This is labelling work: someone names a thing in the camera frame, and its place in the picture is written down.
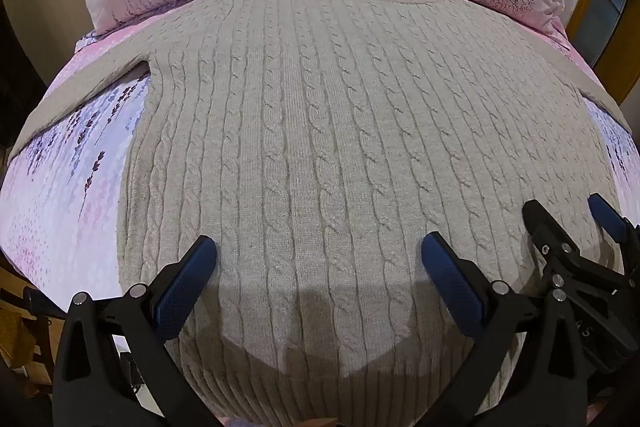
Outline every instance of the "blue clamp pad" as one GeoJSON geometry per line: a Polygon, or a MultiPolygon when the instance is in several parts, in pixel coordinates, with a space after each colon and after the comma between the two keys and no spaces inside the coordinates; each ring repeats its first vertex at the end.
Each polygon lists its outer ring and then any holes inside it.
{"type": "Polygon", "coordinates": [[[628,240],[626,224],[620,214],[599,194],[592,194],[587,199],[591,216],[619,245],[628,240]]]}
{"type": "Polygon", "coordinates": [[[471,261],[459,259],[438,232],[431,232],[422,240],[422,264],[460,331],[477,341],[484,330],[486,309],[468,276],[488,286],[482,272],[471,261]]]}
{"type": "Polygon", "coordinates": [[[210,237],[201,235],[179,263],[162,269],[169,269],[168,273],[173,277],[162,295],[152,302],[154,332],[161,342],[178,336],[204,286],[209,282],[217,259],[216,244],[210,237]]]}

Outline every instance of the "black clamp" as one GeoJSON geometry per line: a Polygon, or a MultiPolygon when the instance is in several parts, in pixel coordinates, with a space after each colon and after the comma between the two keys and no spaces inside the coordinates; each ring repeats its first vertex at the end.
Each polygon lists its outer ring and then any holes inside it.
{"type": "Polygon", "coordinates": [[[615,394],[591,425],[638,424],[640,227],[599,194],[589,205],[620,244],[624,275],[581,257],[544,207],[527,201],[524,223],[546,260],[537,296],[514,293],[503,281],[490,283],[438,232],[424,238],[424,267],[458,328],[476,345],[418,426],[583,427],[588,402],[606,388],[615,394]],[[519,331],[527,336],[504,396],[477,415],[519,331]]]}
{"type": "Polygon", "coordinates": [[[68,427],[221,426],[164,349],[178,336],[216,266],[216,246],[200,236],[179,263],[146,286],[94,301],[80,292],[66,314],[54,372],[54,425],[68,427]],[[164,417],[144,409],[122,372],[112,335],[123,335],[164,417]]]}

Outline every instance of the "pink bedsheet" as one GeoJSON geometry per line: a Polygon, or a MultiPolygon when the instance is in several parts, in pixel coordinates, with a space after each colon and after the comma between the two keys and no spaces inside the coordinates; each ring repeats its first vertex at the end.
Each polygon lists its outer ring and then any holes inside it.
{"type": "MultiPolygon", "coordinates": [[[[49,91],[157,15],[80,50],[49,91]]],[[[597,80],[562,39],[533,32],[597,80]]],[[[149,76],[116,82],[20,152],[0,191],[0,247],[58,306],[89,290],[121,295],[116,218],[127,149],[143,111],[149,76]]],[[[640,156],[631,137],[607,113],[586,101],[607,147],[623,214],[640,223],[640,156]]]]}

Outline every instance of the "cable knit pattern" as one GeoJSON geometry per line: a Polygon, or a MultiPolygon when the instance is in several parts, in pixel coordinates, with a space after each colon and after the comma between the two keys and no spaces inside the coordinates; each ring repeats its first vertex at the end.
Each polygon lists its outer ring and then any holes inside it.
{"type": "MultiPolygon", "coordinates": [[[[471,345],[420,262],[432,230],[490,280],[529,288],[520,212],[537,198],[586,257],[619,264],[586,204],[618,202],[580,94],[610,101],[536,46],[464,0],[197,0],[61,86],[77,105],[149,63],[121,282],[215,240],[218,269],[167,345],[215,413],[412,425],[471,345]]],[[[74,107],[55,92],[42,105],[32,130],[74,107]]]]}

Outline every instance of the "cable knit sweater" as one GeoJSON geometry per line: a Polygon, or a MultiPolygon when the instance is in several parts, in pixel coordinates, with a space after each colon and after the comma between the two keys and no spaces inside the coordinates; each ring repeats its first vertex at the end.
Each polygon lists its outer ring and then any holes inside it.
{"type": "Polygon", "coordinates": [[[197,0],[53,93],[16,150],[148,61],[121,282],[215,240],[216,273],[168,345],[185,377],[215,413],[264,425],[409,426],[470,347],[420,263],[426,233],[531,287],[520,211],[537,198],[613,262],[586,198],[617,199],[581,95],[622,116],[545,46],[465,0],[197,0]]]}

